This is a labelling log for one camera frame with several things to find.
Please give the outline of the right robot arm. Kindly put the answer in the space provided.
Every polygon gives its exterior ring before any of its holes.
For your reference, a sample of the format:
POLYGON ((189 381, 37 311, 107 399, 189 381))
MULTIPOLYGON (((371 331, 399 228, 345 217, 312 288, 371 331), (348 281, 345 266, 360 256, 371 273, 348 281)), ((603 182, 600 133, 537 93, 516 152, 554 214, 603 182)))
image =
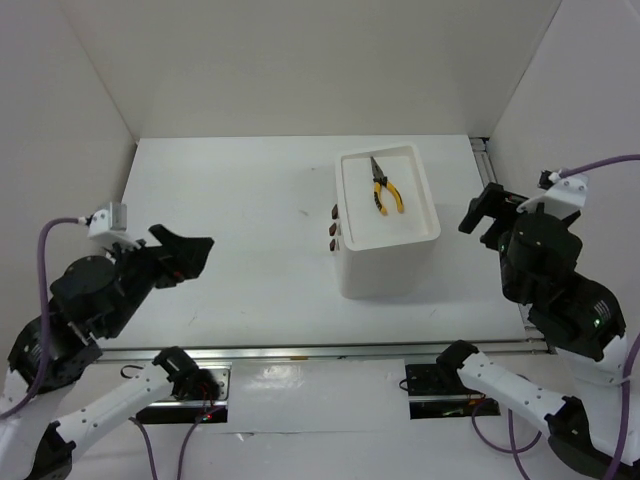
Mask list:
POLYGON ((459 230, 489 217, 481 242, 497 252, 504 296, 528 307, 528 319, 570 370, 576 395, 547 390, 458 340, 436 360, 448 392, 486 394, 534 426, 556 457, 595 479, 639 476, 639 398, 631 373, 639 353, 621 306, 604 285, 577 272, 583 244, 571 232, 577 203, 545 193, 528 199, 488 184, 472 199, 459 230))

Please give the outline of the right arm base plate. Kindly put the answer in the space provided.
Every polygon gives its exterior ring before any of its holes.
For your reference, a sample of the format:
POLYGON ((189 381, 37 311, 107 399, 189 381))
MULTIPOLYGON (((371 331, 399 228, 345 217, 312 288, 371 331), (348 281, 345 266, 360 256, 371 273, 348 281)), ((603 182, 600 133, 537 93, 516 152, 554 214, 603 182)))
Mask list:
POLYGON ((445 376, 435 363, 405 366, 405 378, 398 386, 408 395, 412 420, 500 415, 500 407, 494 400, 445 376))

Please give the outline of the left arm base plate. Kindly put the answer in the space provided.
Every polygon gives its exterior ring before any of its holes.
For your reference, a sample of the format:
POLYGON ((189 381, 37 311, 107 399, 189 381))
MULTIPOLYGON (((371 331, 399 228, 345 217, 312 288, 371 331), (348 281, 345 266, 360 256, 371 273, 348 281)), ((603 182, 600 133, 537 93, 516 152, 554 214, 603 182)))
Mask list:
POLYGON ((135 415, 143 425, 226 423, 231 369, 225 365, 204 366, 165 399, 151 403, 135 415))

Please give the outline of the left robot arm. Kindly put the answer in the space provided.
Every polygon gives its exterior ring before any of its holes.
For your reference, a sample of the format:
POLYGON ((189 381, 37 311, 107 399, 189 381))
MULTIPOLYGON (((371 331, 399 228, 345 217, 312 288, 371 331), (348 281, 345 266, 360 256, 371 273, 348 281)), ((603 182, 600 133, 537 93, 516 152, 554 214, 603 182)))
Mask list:
POLYGON ((56 417, 62 400, 103 354, 98 342, 117 337, 155 289, 197 279, 214 246, 210 237, 182 237, 157 224, 158 245, 113 243, 104 256, 82 257, 45 283, 41 314, 20 332, 8 356, 1 394, 1 476, 64 479, 75 461, 115 427, 167 397, 184 399, 212 377, 180 347, 82 409, 56 417))

